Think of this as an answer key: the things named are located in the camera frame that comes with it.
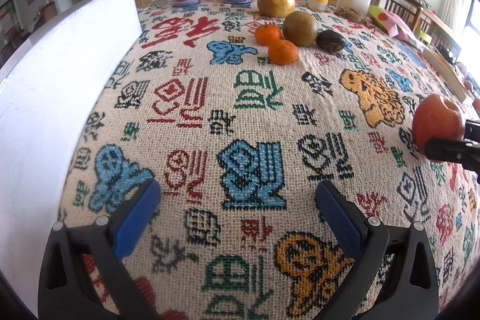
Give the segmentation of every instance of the embroidered chinese character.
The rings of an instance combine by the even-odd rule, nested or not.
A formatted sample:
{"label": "embroidered chinese character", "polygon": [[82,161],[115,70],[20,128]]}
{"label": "embroidered chinese character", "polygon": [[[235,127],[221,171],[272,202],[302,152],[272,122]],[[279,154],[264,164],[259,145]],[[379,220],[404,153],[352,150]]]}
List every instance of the embroidered chinese character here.
{"label": "embroidered chinese character", "polygon": [[140,130],[140,124],[138,122],[127,122],[123,129],[123,137],[121,141],[131,141],[137,139],[137,133]]}
{"label": "embroidered chinese character", "polygon": [[306,135],[298,140],[297,147],[302,153],[302,162],[305,167],[315,172],[315,174],[308,175],[307,179],[313,181],[332,180],[334,174],[326,172],[330,170],[331,163],[336,166],[339,179],[354,177],[352,166],[348,163],[349,155],[341,133],[328,132],[326,140],[315,135]]}
{"label": "embroidered chinese character", "polygon": [[315,109],[309,110],[307,105],[292,104],[293,115],[297,119],[298,125],[315,125],[317,121],[314,119]]}
{"label": "embroidered chinese character", "polygon": [[406,167],[405,161],[403,160],[403,152],[398,147],[390,147],[390,151],[392,151],[392,155],[395,158],[395,162],[397,163],[398,168]]}
{"label": "embroidered chinese character", "polygon": [[431,218],[427,206],[428,192],[423,180],[422,169],[419,166],[413,168],[412,178],[403,172],[402,179],[397,186],[397,193],[404,199],[403,214],[411,223],[420,221],[426,223]]}
{"label": "embroidered chinese character", "polygon": [[121,94],[118,96],[117,103],[114,107],[128,109],[133,106],[135,109],[138,109],[142,103],[143,96],[147,91],[149,83],[149,80],[142,80],[133,81],[127,84],[122,88]]}
{"label": "embroidered chinese character", "polygon": [[282,150],[279,142],[258,142],[257,148],[244,140],[232,141],[217,154],[225,169],[221,185],[228,200],[226,210],[285,209],[278,193],[284,187]]}
{"label": "embroidered chinese character", "polygon": [[343,120],[345,130],[357,130],[355,116],[349,111],[339,110],[338,115]]}
{"label": "embroidered chinese character", "polygon": [[267,247],[262,246],[266,242],[267,237],[272,233],[273,227],[267,226],[265,223],[265,216],[262,216],[262,226],[260,227],[259,220],[241,220],[241,230],[243,236],[241,238],[241,248],[246,248],[247,238],[250,238],[253,244],[249,244],[248,248],[250,250],[256,250],[257,247],[257,237],[259,238],[258,242],[260,246],[258,250],[260,252],[267,252]]}
{"label": "embroidered chinese character", "polygon": [[73,201],[73,206],[83,209],[85,205],[85,197],[90,193],[90,188],[85,184],[85,182],[78,181],[77,190],[75,194],[75,201]]}
{"label": "embroidered chinese character", "polygon": [[323,76],[319,75],[318,77],[318,76],[312,75],[310,72],[305,72],[302,75],[301,80],[303,80],[304,82],[307,82],[311,88],[311,91],[314,92],[315,94],[325,97],[323,93],[326,92],[327,94],[333,96],[333,93],[331,90],[332,83],[330,83]]}
{"label": "embroidered chinese character", "polygon": [[[147,122],[173,124],[177,122],[176,110],[179,109],[178,114],[181,119],[177,122],[178,128],[201,128],[203,117],[198,114],[198,111],[205,106],[207,84],[208,78],[201,77],[190,79],[187,88],[178,79],[171,79],[158,86],[154,94],[160,99],[152,104],[152,110],[158,117],[149,118]],[[181,104],[180,98],[183,95],[185,96]]]}
{"label": "embroidered chinese character", "polygon": [[375,152],[384,153],[388,151],[388,148],[385,146],[385,139],[378,132],[368,132],[367,135]]}
{"label": "embroidered chinese character", "polygon": [[115,69],[115,72],[109,78],[109,81],[106,83],[105,88],[113,88],[116,89],[119,85],[122,84],[121,80],[126,77],[129,72],[129,68],[131,66],[131,62],[128,63],[122,60]]}
{"label": "embroidered chinese character", "polygon": [[216,247],[220,243],[218,216],[210,211],[189,208],[185,212],[187,242]]}
{"label": "embroidered chinese character", "polygon": [[141,64],[137,67],[136,72],[166,68],[167,60],[173,57],[169,56],[170,53],[171,52],[168,51],[152,51],[147,53],[139,59]]}
{"label": "embroidered chinese character", "polygon": [[73,168],[79,170],[86,170],[88,168],[88,162],[90,161],[90,148],[80,147],[78,148],[77,155],[73,162]]}
{"label": "embroidered chinese character", "polygon": [[233,133],[233,129],[230,129],[230,126],[236,116],[230,116],[228,112],[223,110],[212,110],[210,112],[210,118],[208,122],[210,123],[210,134],[211,135],[224,135],[229,136]]}
{"label": "embroidered chinese character", "polygon": [[193,67],[190,62],[191,59],[179,59],[172,71],[172,76],[180,76],[181,74],[188,75],[189,68]]}
{"label": "embroidered chinese character", "polygon": [[105,126],[102,120],[105,118],[105,112],[100,114],[99,112],[93,112],[87,119],[85,126],[83,127],[83,139],[85,142],[88,141],[88,136],[92,136],[92,139],[97,140],[98,130]]}
{"label": "embroidered chinese character", "polygon": [[275,82],[273,71],[268,72],[268,76],[261,75],[254,70],[240,71],[236,78],[233,88],[237,87],[255,87],[272,91],[265,96],[258,92],[255,88],[244,88],[241,90],[233,107],[237,109],[265,109],[266,107],[276,110],[279,106],[283,106],[282,102],[273,100],[276,95],[283,91],[283,87],[278,87]]}
{"label": "embroidered chinese character", "polygon": [[170,190],[164,195],[178,196],[179,190],[185,188],[187,203],[201,204],[202,192],[196,189],[205,181],[207,152],[174,150],[166,157],[166,170],[163,176]]}

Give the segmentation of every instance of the red chinese character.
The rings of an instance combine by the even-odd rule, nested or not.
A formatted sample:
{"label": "red chinese character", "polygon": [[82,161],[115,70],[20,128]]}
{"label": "red chinese character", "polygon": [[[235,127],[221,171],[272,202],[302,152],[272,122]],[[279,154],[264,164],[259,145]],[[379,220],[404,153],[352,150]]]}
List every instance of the red chinese character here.
{"label": "red chinese character", "polygon": [[154,93],[160,99],[153,102],[152,109],[161,118],[149,118],[147,119],[147,122],[170,124],[176,122],[177,120],[171,118],[171,116],[181,105],[177,99],[182,97],[182,95],[185,95],[183,106],[179,110],[179,115],[185,122],[177,123],[177,127],[201,128],[202,124],[196,121],[202,121],[203,117],[201,115],[193,114],[205,106],[207,84],[208,78],[201,77],[199,79],[190,79],[187,88],[185,88],[178,79],[171,79],[158,86],[154,90]]}
{"label": "red chinese character", "polygon": [[370,143],[373,145],[373,149],[377,153],[384,153],[388,151],[388,148],[385,146],[385,139],[380,137],[378,132],[368,132],[367,133],[370,138]]}
{"label": "red chinese character", "polygon": [[377,62],[377,59],[375,59],[375,56],[372,55],[371,53],[362,52],[361,55],[370,65],[374,65],[375,67],[381,68],[380,64]]}
{"label": "red chinese character", "polygon": [[[258,220],[242,220],[241,221],[241,230],[243,232],[243,236],[241,238],[241,248],[245,248],[245,242],[247,239],[247,236],[251,238],[253,241],[253,244],[249,244],[248,248],[250,250],[255,250],[256,249],[256,242],[257,242],[257,237],[261,234],[258,242],[259,243],[265,243],[266,239],[268,236],[270,236],[270,233],[273,231],[272,226],[267,226],[265,222],[265,216],[262,216],[262,231],[260,232],[260,222]],[[267,252],[266,247],[259,247],[259,251],[261,252]]]}
{"label": "red chinese character", "polygon": [[211,25],[215,24],[215,22],[218,22],[218,20],[217,19],[208,20],[207,17],[201,16],[200,18],[198,18],[198,23],[196,25],[192,26],[191,31],[189,31],[187,33],[187,37],[194,37],[194,36],[198,36],[200,34],[201,34],[201,36],[195,37],[194,39],[191,39],[191,40],[186,40],[183,43],[186,46],[190,46],[191,48],[195,48],[194,41],[197,41],[198,39],[201,39],[202,37],[208,36],[209,34],[212,34],[213,32],[220,29],[219,26],[211,26]]}
{"label": "red chinese character", "polygon": [[179,189],[186,186],[188,199],[191,204],[202,203],[202,192],[194,190],[205,180],[205,168],[207,163],[206,151],[182,151],[175,150],[166,157],[167,171],[163,173],[166,184],[173,191],[164,191],[163,194],[177,196]]}
{"label": "red chinese character", "polygon": [[189,26],[193,23],[191,19],[178,17],[159,22],[152,27],[152,29],[161,29],[160,33],[155,34],[155,38],[158,40],[143,44],[142,48],[148,48],[167,40],[176,39],[180,32],[188,30]]}
{"label": "red chinese character", "polygon": [[193,65],[190,65],[190,62],[191,59],[179,59],[173,69],[172,76],[179,76],[182,73],[188,75],[188,69],[193,67]]}

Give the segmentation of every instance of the table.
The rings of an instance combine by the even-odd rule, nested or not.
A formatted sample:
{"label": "table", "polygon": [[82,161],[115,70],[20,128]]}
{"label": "table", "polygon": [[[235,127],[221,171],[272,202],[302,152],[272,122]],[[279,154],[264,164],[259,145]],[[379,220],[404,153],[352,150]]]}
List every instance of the table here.
{"label": "table", "polygon": [[[432,92],[467,118],[478,118],[473,107],[458,102],[420,53],[370,22],[298,9],[318,29],[344,35],[345,49],[302,47],[297,62],[270,63],[254,31],[283,19],[262,16],[255,0],[140,8],[143,33],[85,124],[58,217],[91,223],[155,177],[162,204],[123,262],[164,319],[216,319],[226,308],[245,319],[313,318],[353,262],[315,206],[323,179],[366,216],[424,224],[441,307],[478,258],[476,175],[427,161],[410,130]],[[84,260],[114,309],[91,257]],[[361,311],[390,263],[384,259]]]}

